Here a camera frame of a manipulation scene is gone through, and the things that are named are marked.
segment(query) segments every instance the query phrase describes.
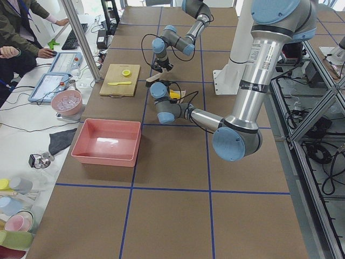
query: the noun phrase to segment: person's hand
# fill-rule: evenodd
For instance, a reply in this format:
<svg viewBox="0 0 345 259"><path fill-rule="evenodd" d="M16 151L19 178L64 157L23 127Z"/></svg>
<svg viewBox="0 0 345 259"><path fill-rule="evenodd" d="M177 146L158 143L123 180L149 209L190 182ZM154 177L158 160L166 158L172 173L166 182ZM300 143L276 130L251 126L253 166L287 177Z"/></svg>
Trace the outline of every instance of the person's hand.
<svg viewBox="0 0 345 259"><path fill-rule="evenodd" d="M40 49L38 51L39 58L53 58L53 50L51 49Z"/></svg>
<svg viewBox="0 0 345 259"><path fill-rule="evenodd" d="M0 47L0 58L13 58L19 55L19 50L15 47Z"/></svg>
<svg viewBox="0 0 345 259"><path fill-rule="evenodd" d="M70 21L68 20L68 18L63 19L63 20L59 20L57 21L55 24L59 25L59 26L65 26L67 23L69 23Z"/></svg>

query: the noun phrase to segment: pink plastic tub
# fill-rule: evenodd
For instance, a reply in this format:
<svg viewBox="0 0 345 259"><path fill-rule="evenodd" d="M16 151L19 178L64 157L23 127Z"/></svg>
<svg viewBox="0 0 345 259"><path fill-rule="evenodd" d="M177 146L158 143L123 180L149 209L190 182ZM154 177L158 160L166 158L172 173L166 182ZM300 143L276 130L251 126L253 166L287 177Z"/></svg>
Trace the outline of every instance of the pink plastic tub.
<svg viewBox="0 0 345 259"><path fill-rule="evenodd" d="M134 167L140 137L140 122L86 119L72 156L82 163Z"/></svg>

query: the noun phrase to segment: charger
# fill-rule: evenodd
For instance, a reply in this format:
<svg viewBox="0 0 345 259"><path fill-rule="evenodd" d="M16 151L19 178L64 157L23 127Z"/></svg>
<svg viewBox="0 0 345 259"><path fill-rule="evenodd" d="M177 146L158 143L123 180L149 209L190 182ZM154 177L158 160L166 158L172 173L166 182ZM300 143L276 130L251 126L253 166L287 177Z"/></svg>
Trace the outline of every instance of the charger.
<svg viewBox="0 0 345 259"><path fill-rule="evenodd" d="M97 48L105 50L108 48L108 36L106 30L99 30L97 35Z"/></svg>

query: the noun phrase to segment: wooden cutting board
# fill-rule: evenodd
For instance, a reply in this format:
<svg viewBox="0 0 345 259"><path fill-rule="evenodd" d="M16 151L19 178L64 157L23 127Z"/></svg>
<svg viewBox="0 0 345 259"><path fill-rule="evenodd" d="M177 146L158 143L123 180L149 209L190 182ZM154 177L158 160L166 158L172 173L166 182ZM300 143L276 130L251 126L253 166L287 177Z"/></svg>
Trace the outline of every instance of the wooden cutting board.
<svg viewBox="0 0 345 259"><path fill-rule="evenodd" d="M123 70L130 70L127 77L122 75ZM138 80L140 65L110 64L99 94L101 96L134 96ZM108 83L131 81L130 85L108 85Z"/></svg>

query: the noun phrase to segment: green cup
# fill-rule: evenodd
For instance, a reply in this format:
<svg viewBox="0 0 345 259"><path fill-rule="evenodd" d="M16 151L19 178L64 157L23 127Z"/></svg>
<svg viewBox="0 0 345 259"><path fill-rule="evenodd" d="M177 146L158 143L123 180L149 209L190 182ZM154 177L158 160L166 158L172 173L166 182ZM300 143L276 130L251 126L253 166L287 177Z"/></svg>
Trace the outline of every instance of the green cup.
<svg viewBox="0 0 345 259"><path fill-rule="evenodd" d="M23 231L0 230L0 246L14 249L27 250L33 240L33 235Z"/></svg>

